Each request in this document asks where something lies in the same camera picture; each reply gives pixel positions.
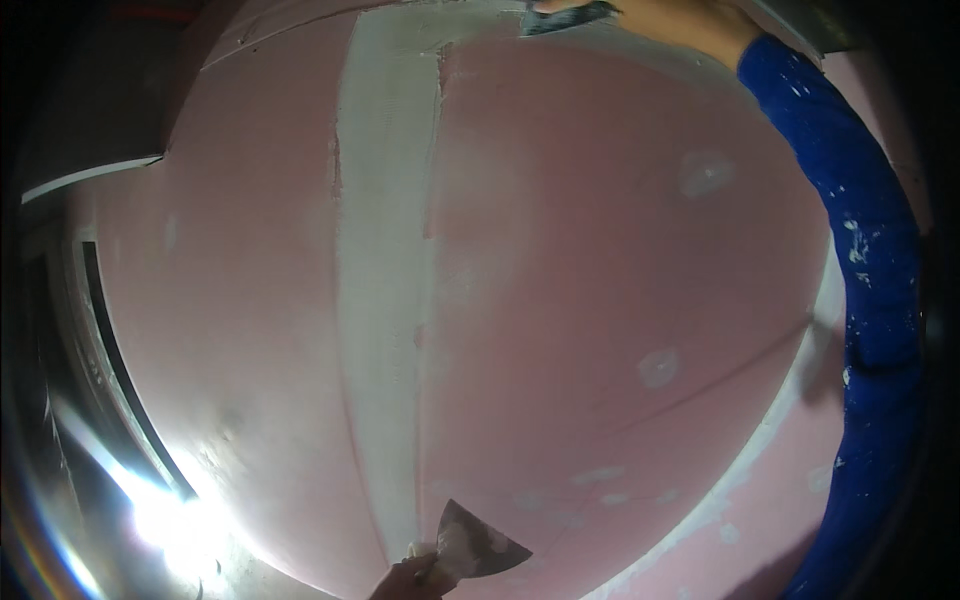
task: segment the white plaster patch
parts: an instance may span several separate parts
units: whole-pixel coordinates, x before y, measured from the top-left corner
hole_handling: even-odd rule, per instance
[[[167,225],[163,228],[163,248],[169,253],[177,245],[177,216],[167,217]]]
[[[514,505],[521,511],[539,511],[543,508],[543,496],[537,492],[521,492],[514,494]]]
[[[340,84],[337,318],[353,433],[388,561],[419,538],[417,391],[435,247],[424,239],[440,115],[439,53],[516,20],[517,2],[401,4],[361,12]]]
[[[733,523],[727,523],[720,528],[720,541],[724,543],[737,543],[740,541],[740,530],[733,526]]]
[[[622,477],[625,472],[627,472],[625,467],[600,467],[585,473],[580,473],[579,475],[574,475],[570,478],[570,481],[578,486],[586,486],[598,481],[609,481],[617,477]]]
[[[699,198],[727,185],[736,175],[733,161],[715,150],[689,152],[680,166],[680,191]]]
[[[616,506],[617,504],[623,504],[629,499],[630,496],[626,493],[608,493],[600,498],[600,503],[604,506]]]
[[[657,504],[669,504],[680,497],[680,491],[675,489],[667,490],[657,496]]]
[[[806,486],[813,493],[824,492],[830,489],[830,480],[833,477],[833,464],[826,467],[817,467],[806,474]]]
[[[581,529],[584,526],[584,516],[573,511],[554,511],[548,516],[551,521],[569,529]]]
[[[651,390],[661,388],[670,383],[680,369],[680,359],[677,351],[670,348],[656,350],[643,357],[636,369],[640,373],[643,385]]]

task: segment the blue shirt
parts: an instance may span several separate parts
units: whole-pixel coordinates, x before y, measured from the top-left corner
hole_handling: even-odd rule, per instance
[[[809,60],[762,36],[737,76],[817,188],[846,282],[843,440],[823,524],[781,596],[826,600],[862,564],[909,470],[923,405],[920,235],[879,144]]]

